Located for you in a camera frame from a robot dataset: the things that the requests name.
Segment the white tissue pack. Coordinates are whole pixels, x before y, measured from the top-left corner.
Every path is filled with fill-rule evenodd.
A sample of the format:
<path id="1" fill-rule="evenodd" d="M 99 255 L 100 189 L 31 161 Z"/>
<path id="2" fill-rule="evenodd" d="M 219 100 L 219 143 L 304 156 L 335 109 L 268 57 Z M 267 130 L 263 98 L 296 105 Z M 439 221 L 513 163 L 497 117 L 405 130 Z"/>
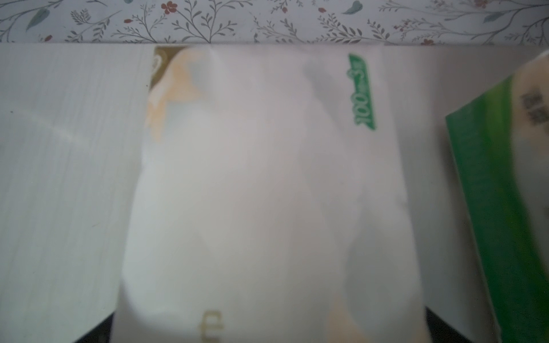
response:
<path id="1" fill-rule="evenodd" d="M 383 51 L 158 46 L 112 342 L 429 342 Z"/>
<path id="2" fill-rule="evenodd" d="M 548 341 L 548 54 L 447 115 L 500 342 Z"/>

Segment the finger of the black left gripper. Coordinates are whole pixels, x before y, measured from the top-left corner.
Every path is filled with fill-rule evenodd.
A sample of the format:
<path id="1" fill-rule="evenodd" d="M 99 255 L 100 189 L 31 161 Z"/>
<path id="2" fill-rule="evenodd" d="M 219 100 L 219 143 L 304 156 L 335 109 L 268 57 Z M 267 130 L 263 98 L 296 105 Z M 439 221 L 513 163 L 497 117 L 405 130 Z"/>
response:
<path id="1" fill-rule="evenodd" d="M 96 327 L 80 337 L 75 343 L 110 343 L 114 314 L 105 318 Z"/>
<path id="2" fill-rule="evenodd" d="M 432 343 L 470 343 L 470 340 L 442 320 L 428 307 L 426 307 L 426 321 Z"/>

